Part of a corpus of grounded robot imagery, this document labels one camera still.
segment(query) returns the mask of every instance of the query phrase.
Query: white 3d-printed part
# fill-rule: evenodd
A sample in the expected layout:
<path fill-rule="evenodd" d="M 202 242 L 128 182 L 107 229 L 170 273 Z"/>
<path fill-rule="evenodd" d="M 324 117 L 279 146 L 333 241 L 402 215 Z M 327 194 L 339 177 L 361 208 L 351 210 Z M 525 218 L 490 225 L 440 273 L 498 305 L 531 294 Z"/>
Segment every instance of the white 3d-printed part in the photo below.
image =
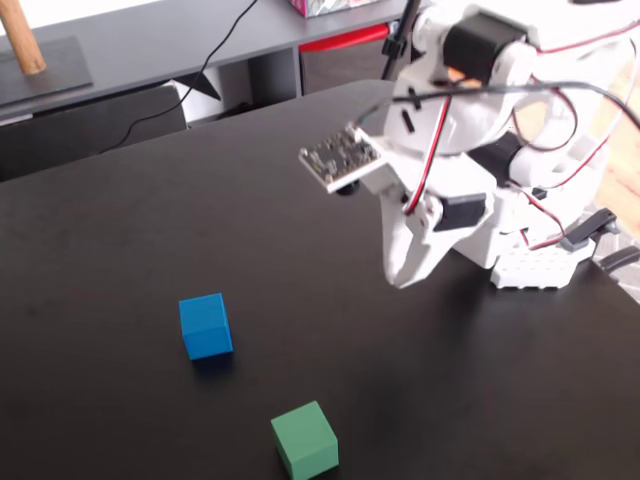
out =
<path fill-rule="evenodd" d="M 578 264 L 591 258 L 595 248 L 593 240 L 573 253 L 559 246 L 533 252 L 525 246 L 516 247 L 498 259 L 491 273 L 491 283 L 498 288 L 565 287 Z"/>

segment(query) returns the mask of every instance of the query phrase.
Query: white robotic arm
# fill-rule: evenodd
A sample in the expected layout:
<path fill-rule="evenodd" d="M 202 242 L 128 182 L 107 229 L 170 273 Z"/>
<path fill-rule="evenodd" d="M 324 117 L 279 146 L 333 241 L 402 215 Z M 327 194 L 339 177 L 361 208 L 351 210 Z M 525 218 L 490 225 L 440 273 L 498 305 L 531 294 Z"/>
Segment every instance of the white robotic arm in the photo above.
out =
<path fill-rule="evenodd" d="M 394 89 L 394 97 L 415 101 L 390 106 L 382 137 L 370 138 L 352 126 L 301 151 L 302 163 L 330 193 L 361 180 L 380 197 L 384 270 L 392 285 L 402 288 L 424 279 L 455 248 L 484 268 L 498 263 L 494 283 L 512 286 L 500 275 L 499 259 L 512 261 L 527 236 L 533 242 L 562 228 L 540 211 L 556 212 L 561 225 L 579 217 L 595 195 L 607 158 L 602 142 L 588 134 L 597 95 L 552 90 L 429 102 L 419 96 L 451 91 L 449 68 L 488 86 L 579 79 L 607 88 L 623 63 L 636 56 L 628 38 L 631 28 L 625 27 L 628 17 L 614 16 L 621 28 L 615 35 L 607 31 L 606 38 L 578 38 L 584 45 L 558 48 L 541 43 L 539 25 L 527 27 L 475 5 L 429 8 L 414 32 L 414 45 L 426 55 L 400 72 Z M 508 132 L 514 109 L 541 99 L 549 108 L 534 143 L 556 148 L 529 148 Z M 533 198 L 533 189 L 542 187 L 546 198 Z M 588 258 L 593 248 L 591 242 L 580 252 L 553 253 L 570 259 L 565 268 L 570 278 L 572 262 Z M 566 274 L 551 280 L 527 276 L 532 286 L 568 283 Z M 513 286 L 529 285 L 516 281 Z"/>

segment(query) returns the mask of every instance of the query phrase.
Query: black wire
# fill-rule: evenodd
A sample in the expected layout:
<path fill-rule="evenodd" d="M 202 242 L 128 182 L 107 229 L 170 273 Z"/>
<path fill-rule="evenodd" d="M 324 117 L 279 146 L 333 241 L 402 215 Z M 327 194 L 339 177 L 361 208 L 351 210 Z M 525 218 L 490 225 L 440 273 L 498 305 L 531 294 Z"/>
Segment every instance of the black wire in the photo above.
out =
<path fill-rule="evenodd" d="M 231 26 L 231 29 L 229 30 L 227 35 L 222 39 L 222 41 L 218 44 L 218 46 L 213 49 L 213 51 L 209 54 L 207 59 L 204 61 L 204 64 L 202 65 L 202 68 L 200 69 L 198 74 L 193 79 L 193 82 L 191 83 L 191 86 L 189 87 L 189 90 L 187 90 L 187 93 L 184 94 L 184 96 L 180 99 L 180 101 L 178 103 L 176 103 L 174 106 L 169 107 L 169 108 L 167 108 L 166 110 L 164 110 L 164 111 L 162 111 L 160 113 L 156 113 L 156 114 L 153 114 L 153 115 L 149 115 L 148 117 L 142 117 L 142 118 L 139 118 L 139 119 L 135 120 L 133 123 L 131 123 L 131 125 L 129 125 L 129 128 L 127 129 L 127 133 L 124 135 L 124 137 L 122 137 L 122 140 L 120 140 L 115 145 L 112 145 L 112 146 L 110 146 L 108 148 L 105 148 L 104 150 L 102 150 L 99 153 L 99 155 L 102 155 L 103 153 L 106 153 L 109 150 L 113 150 L 115 148 L 118 148 L 123 143 L 125 143 L 129 139 L 129 136 L 131 135 L 131 132 L 133 132 L 133 127 L 135 127 L 137 124 L 139 124 L 141 122 L 145 122 L 147 120 L 151 120 L 152 118 L 161 117 L 162 115 L 165 115 L 165 114 L 175 110 L 179 106 L 181 106 L 182 103 L 189 96 L 189 94 L 193 91 L 193 88 L 196 85 L 196 83 L 198 82 L 198 80 L 200 79 L 200 76 L 204 73 L 205 69 L 209 65 L 209 60 L 211 60 L 211 57 L 213 57 L 218 52 L 218 50 L 220 50 L 222 48 L 222 46 L 225 43 L 227 43 L 227 40 L 229 40 L 229 37 L 231 37 L 231 34 L 233 33 L 233 31 L 238 26 L 238 23 L 240 23 L 240 20 L 242 20 L 242 17 L 244 17 L 247 13 L 249 13 L 249 10 L 251 10 L 256 3 L 258 3 L 258 0 L 253 0 L 253 2 L 251 2 L 251 4 L 240 14 L 240 16 L 238 18 L 236 18 L 235 22 L 233 22 L 233 25 Z"/>
<path fill-rule="evenodd" d="M 631 108 L 625 103 L 624 100 L 620 99 L 613 93 L 605 90 L 604 88 L 600 88 L 597 85 L 592 85 L 587 82 L 578 82 L 578 81 L 563 81 L 563 82 L 539 82 L 539 83 L 528 83 L 526 85 L 488 85 L 485 87 L 478 88 L 447 88 L 438 90 L 436 92 L 423 93 L 420 95 L 412 95 L 410 97 L 392 97 L 381 102 L 376 103 L 371 108 L 366 110 L 362 115 L 360 115 L 355 121 L 351 123 L 351 126 L 356 128 L 362 125 L 362 123 L 370 116 L 376 113 L 378 110 L 381 110 L 387 105 L 393 103 L 411 103 L 415 104 L 416 102 L 426 102 L 428 100 L 435 100 L 437 98 L 443 97 L 459 97 L 459 96 L 472 96 L 472 95 L 506 95 L 509 93 L 531 93 L 531 92 L 541 92 L 545 90 L 554 90 L 554 89 L 578 89 L 578 90 L 592 90 L 607 100 L 613 102 L 617 105 L 624 113 L 631 119 L 633 124 L 636 126 L 638 130 L 640 130 L 640 118 L 631 110 Z"/>

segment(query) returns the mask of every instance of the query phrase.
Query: circuit board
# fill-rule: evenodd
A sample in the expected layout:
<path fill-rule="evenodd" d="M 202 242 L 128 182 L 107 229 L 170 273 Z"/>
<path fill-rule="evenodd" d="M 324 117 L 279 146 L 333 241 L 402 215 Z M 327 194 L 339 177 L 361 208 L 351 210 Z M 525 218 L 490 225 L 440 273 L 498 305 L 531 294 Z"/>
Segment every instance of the circuit board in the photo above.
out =
<path fill-rule="evenodd" d="M 379 158 L 378 150 L 351 128 L 330 136 L 318 145 L 300 150 L 300 161 L 329 191 L 344 186 L 341 184 L 345 182 L 341 180 L 346 181 L 351 174 Z"/>

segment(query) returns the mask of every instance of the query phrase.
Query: wooden dowel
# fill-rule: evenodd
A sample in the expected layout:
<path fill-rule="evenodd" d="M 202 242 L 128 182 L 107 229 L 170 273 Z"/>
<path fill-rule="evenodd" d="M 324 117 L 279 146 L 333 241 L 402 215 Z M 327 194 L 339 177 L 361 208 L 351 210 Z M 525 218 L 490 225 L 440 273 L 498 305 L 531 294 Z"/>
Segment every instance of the wooden dowel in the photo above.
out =
<path fill-rule="evenodd" d="M 34 75 L 47 68 L 19 0 L 0 0 L 0 20 L 22 71 Z"/>

